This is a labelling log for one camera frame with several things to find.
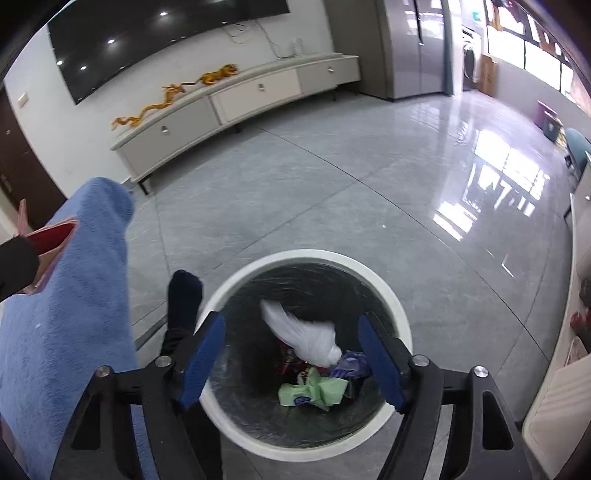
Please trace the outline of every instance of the black tv screen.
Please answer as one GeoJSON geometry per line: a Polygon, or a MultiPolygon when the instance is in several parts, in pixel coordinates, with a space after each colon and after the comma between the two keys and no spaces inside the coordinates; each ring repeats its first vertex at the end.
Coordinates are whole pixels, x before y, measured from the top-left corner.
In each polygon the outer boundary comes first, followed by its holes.
{"type": "Polygon", "coordinates": [[[49,22],[76,103],[130,65],[226,24],[289,13],[287,0],[76,0],[49,22]]]}

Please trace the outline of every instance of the glossy tile floor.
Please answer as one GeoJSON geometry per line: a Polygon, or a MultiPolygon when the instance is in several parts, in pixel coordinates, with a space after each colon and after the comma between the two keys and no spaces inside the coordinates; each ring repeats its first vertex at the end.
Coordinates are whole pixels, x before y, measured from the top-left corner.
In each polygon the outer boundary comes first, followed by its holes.
{"type": "MultiPolygon", "coordinates": [[[[527,118],[479,92],[388,103],[340,93],[269,112],[157,171],[129,228],[134,333],[165,313],[171,272],[206,297],[237,269],[293,248],[367,265],[407,313],[414,350],[440,367],[482,364],[523,419],[558,335],[570,273],[561,214],[564,151],[527,118]]],[[[164,329],[139,352],[158,351],[164,329]]],[[[427,478],[438,478],[443,410],[427,478]]],[[[377,476],[400,418],[338,458],[287,464],[229,442],[227,478],[377,476]]]]}

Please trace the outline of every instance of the white plastic bag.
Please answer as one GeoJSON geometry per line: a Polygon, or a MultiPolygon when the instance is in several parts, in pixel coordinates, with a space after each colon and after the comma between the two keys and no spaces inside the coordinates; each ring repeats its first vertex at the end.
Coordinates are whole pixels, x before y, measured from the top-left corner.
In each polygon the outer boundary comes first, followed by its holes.
{"type": "Polygon", "coordinates": [[[274,301],[261,300],[261,312],[275,336],[292,347],[298,358],[316,367],[331,367],[339,361],[334,324],[302,322],[274,301]]]}

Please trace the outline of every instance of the wooden door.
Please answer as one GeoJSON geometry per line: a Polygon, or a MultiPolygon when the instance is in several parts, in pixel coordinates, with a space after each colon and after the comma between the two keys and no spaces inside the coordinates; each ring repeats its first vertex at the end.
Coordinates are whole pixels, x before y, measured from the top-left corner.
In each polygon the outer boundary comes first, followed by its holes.
{"type": "Polygon", "coordinates": [[[6,90],[0,89],[0,185],[15,208],[22,199],[27,200],[29,225],[41,228],[66,197],[33,153],[6,90]]]}

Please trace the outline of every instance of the blue towel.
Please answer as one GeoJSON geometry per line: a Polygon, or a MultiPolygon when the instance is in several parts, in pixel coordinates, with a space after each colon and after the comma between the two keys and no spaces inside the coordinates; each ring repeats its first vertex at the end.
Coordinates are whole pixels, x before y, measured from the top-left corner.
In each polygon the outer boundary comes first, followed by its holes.
{"type": "MultiPolygon", "coordinates": [[[[0,413],[33,480],[51,475],[61,437],[95,369],[138,367],[129,324],[125,229],[134,207],[107,179],[86,182],[49,223],[80,222],[45,289],[7,300],[0,325],[0,413]]],[[[157,478],[134,415],[147,479],[157,478]]]]}

